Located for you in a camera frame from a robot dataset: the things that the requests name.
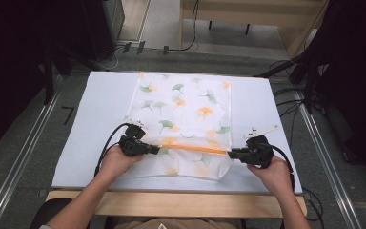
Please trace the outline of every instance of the gray carpet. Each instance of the gray carpet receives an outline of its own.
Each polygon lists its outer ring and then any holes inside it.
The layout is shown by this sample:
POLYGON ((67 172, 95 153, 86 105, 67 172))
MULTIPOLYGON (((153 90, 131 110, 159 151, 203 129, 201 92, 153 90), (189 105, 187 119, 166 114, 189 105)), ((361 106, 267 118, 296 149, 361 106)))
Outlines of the gray carpet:
MULTIPOLYGON (((214 73, 241 76, 264 73, 275 62, 268 59, 189 52, 171 52, 168 55, 162 55, 162 52, 159 51, 147 51, 136 55, 134 50, 124 54, 120 53, 118 58, 118 67, 114 69, 118 72, 214 73)), ((73 63, 73 66, 74 70, 71 76, 64 77, 65 82, 51 117, 43 134, 40 135, 30 161, 0 219, 0 228, 28 228, 39 206, 45 201, 47 192, 51 190, 51 180, 56 162, 71 131, 76 109, 89 75, 89 69, 86 67, 78 63, 73 63), (63 109, 63 106, 75 108, 66 125, 64 125, 64 122, 67 120, 70 110, 63 109)), ((283 72, 278 77, 272 77, 271 82, 274 92, 292 87, 285 76, 286 73, 283 72)), ((292 99, 295 99, 294 93, 288 92, 279 95, 276 101, 278 103, 292 99)), ((0 185, 21 150, 32 124, 37 119, 42 109, 43 100, 44 91, 16 119, 1 140, 0 185)), ((280 106, 279 111, 282 113, 289 106, 280 106)), ((362 227, 366 228, 366 166, 352 166, 344 162, 339 143, 336 141, 328 121, 319 112, 314 112, 314 119, 352 201, 358 203, 356 212, 362 227)), ((293 114, 282 117, 282 123, 289 140, 292 122, 293 114)), ((298 113, 295 117, 293 135, 292 152, 301 184, 314 192, 322 202, 325 227, 347 228, 301 113, 298 113)), ((311 198, 311 195, 305 197, 317 204, 316 199, 311 198)), ((314 208, 309 203, 307 203, 307 207, 309 211, 308 218, 315 219, 314 208)), ((102 227, 103 221, 103 217, 94 218, 91 228, 102 227)), ((280 222, 280 219, 248 219, 247 224, 248 228, 279 228, 280 222)), ((313 228, 321 228, 319 221, 311 222, 311 225, 313 228)))

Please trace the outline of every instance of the gray floor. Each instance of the gray floor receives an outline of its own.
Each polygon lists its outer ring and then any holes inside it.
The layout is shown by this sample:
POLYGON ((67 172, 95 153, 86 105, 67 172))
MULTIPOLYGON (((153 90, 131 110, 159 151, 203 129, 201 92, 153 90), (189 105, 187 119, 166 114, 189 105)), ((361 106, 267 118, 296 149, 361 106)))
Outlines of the gray floor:
MULTIPOLYGON (((145 25, 142 36, 151 48, 157 48, 155 40, 161 40, 160 38, 150 39, 151 36, 153 38, 164 37, 150 34, 151 30, 155 31, 155 25, 151 23, 150 19, 153 17, 152 20, 154 20, 154 16, 157 15, 157 13, 154 13, 159 10, 156 4, 166 4, 163 6, 172 8, 173 6, 168 4, 175 4, 175 2, 152 0, 152 10, 149 11, 147 18, 149 23, 145 25)), ((214 73, 249 76, 266 72, 276 60, 288 59, 280 43, 280 38, 277 37, 275 28, 254 26, 254 32, 250 33, 254 35, 254 38, 250 38, 253 39, 250 42, 248 41, 249 37, 240 34, 239 28, 242 27, 241 25, 215 24, 213 29, 208 31, 208 22, 202 23, 204 24, 203 27, 207 27, 203 29, 200 29, 201 26, 197 27, 200 32, 197 40, 198 48, 194 47, 196 50, 171 52, 168 55, 163 55, 162 51, 147 51, 139 55, 135 54, 133 50, 124 54, 120 52, 117 54, 118 65, 114 71, 214 73), (225 47, 223 44, 233 44, 229 46, 237 47, 237 50, 231 49, 232 52, 226 52, 224 49, 219 50, 219 48, 225 47)), ((185 32, 184 41, 190 42, 190 22, 188 25, 189 27, 185 26, 188 31, 185 32)), ((172 44, 174 38, 175 36, 170 36, 168 40, 161 41, 158 45, 163 47, 166 43, 172 44)), ((102 64, 114 65, 115 59, 111 58, 102 64)), ((69 110, 62 107, 75 107, 77 109, 89 75, 89 69, 86 67, 78 63, 73 63, 73 66, 71 76, 62 77, 63 83, 60 84, 62 87, 58 99, 42 135, 40 135, 32 150, 23 175, 20 177, 14 192, 10 194, 9 202, 0 217, 0 228, 28 228, 35 212, 44 202, 47 192, 51 190, 51 180, 56 162, 61 155, 76 115, 76 111, 73 112, 71 119, 64 125, 69 110)), ((293 87, 289 83, 285 72, 272 77, 271 82, 274 92, 293 87)), ((279 95, 276 102, 291 99, 295 99, 295 94, 289 92, 279 95)), ((43 100, 44 91, 30 103, 29 107, 16 119, 0 141, 0 187, 21 151, 32 125, 43 109, 43 100)), ((281 113, 286 109, 287 107, 284 106, 279 107, 281 113)), ((282 117, 282 123, 288 138, 291 135, 293 115, 288 114, 282 117)), ((361 227, 366 228, 366 166, 346 163, 342 157, 339 142, 336 140, 328 120, 319 112, 314 112, 313 118, 335 164, 341 182, 355 206, 361 227)), ((314 192, 321 200, 324 209, 323 221, 326 228, 348 228, 302 114, 297 113, 294 121, 292 153, 301 184, 314 192)), ((316 199, 311 198, 308 192, 305 192, 305 198, 316 204, 316 199)), ((307 203, 307 207, 308 217, 316 218, 312 205, 307 203)), ((91 228, 102 227, 103 220, 103 217, 94 218, 91 228)), ((248 219, 247 224, 248 228, 278 228, 280 219, 248 219)), ((319 221, 311 222, 311 225, 313 228, 321 228, 319 221)))

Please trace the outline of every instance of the hand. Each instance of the hand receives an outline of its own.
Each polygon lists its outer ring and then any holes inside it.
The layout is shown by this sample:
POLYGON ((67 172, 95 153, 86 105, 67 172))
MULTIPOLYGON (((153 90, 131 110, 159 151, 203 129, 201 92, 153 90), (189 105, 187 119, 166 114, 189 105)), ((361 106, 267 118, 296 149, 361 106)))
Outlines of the hand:
POLYGON ((120 147, 115 145, 106 152, 98 175, 106 177, 109 182, 124 174, 135 162, 142 160, 144 156, 125 156, 120 147))
POLYGON ((254 165, 248 164, 248 169, 258 176, 264 186, 275 196, 293 192, 290 180, 290 170, 285 160, 273 156, 269 167, 259 169, 254 165))

